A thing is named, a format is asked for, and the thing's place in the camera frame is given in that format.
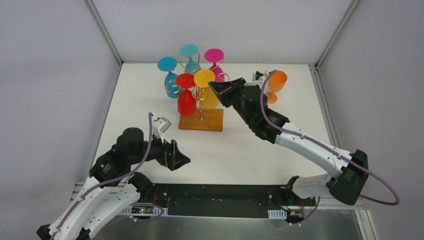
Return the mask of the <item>yellow wine glass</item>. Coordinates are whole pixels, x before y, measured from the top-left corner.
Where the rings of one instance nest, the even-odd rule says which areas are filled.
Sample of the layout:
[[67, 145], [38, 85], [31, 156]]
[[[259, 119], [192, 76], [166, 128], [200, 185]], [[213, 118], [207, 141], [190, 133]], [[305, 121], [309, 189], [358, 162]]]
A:
[[209, 87], [209, 82], [215, 81], [215, 74], [209, 69], [201, 69], [194, 75], [194, 83], [200, 88], [198, 93], [199, 103], [203, 108], [213, 109], [219, 104], [213, 90]]

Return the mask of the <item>magenta wine glass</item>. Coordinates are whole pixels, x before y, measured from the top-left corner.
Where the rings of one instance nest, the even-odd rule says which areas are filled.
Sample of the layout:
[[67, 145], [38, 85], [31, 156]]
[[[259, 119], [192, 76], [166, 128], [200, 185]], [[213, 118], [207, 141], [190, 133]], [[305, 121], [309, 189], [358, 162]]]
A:
[[225, 81], [224, 71], [221, 68], [221, 64], [224, 61], [224, 57], [225, 57], [224, 52], [219, 48], [211, 48], [204, 53], [204, 59], [207, 62], [212, 63], [209, 70], [211, 70], [214, 73], [216, 82]]

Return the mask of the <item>orange wine glass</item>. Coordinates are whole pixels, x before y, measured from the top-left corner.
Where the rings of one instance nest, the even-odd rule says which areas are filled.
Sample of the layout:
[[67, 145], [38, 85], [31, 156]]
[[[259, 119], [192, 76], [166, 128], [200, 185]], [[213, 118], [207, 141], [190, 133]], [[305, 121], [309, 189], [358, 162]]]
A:
[[284, 71], [273, 70], [269, 72], [267, 79], [267, 91], [264, 94], [267, 97], [267, 103], [274, 104], [278, 100], [277, 92], [283, 89], [288, 80], [288, 76]]

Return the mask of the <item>blue wine glass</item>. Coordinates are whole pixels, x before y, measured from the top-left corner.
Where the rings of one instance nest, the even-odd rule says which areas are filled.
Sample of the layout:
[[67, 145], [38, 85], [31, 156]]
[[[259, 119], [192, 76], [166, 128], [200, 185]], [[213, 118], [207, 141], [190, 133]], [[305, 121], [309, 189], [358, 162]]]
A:
[[167, 72], [164, 78], [164, 88], [167, 96], [171, 99], [177, 99], [181, 93], [181, 88], [176, 83], [178, 75], [173, 72], [177, 64], [177, 60], [172, 56], [165, 56], [157, 63], [157, 67], [160, 71]]

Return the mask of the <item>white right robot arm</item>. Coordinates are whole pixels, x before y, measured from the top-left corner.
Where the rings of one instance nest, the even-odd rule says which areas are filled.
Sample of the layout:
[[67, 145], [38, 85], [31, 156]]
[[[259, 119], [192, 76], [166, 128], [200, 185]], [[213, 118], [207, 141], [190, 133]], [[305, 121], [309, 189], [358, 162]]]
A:
[[258, 138], [288, 148], [325, 170], [317, 176], [293, 176], [283, 192], [288, 204], [309, 197], [333, 197], [346, 205], [356, 204], [369, 176], [357, 168], [368, 168], [363, 151], [351, 153], [302, 133], [287, 117], [268, 108], [258, 85], [247, 85], [243, 78], [208, 85], [220, 103], [232, 107]]

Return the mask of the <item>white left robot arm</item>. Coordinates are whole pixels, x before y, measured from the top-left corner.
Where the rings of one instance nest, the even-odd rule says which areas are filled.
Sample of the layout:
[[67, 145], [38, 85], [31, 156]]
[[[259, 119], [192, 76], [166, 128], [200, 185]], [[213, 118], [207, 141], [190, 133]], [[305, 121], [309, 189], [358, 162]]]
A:
[[116, 143], [101, 155], [90, 169], [77, 197], [55, 222], [42, 225], [36, 234], [42, 240], [89, 240], [128, 205], [148, 202], [153, 196], [153, 183], [144, 174], [131, 172], [132, 165], [151, 160], [175, 171], [191, 162], [175, 140], [166, 141], [129, 127]]

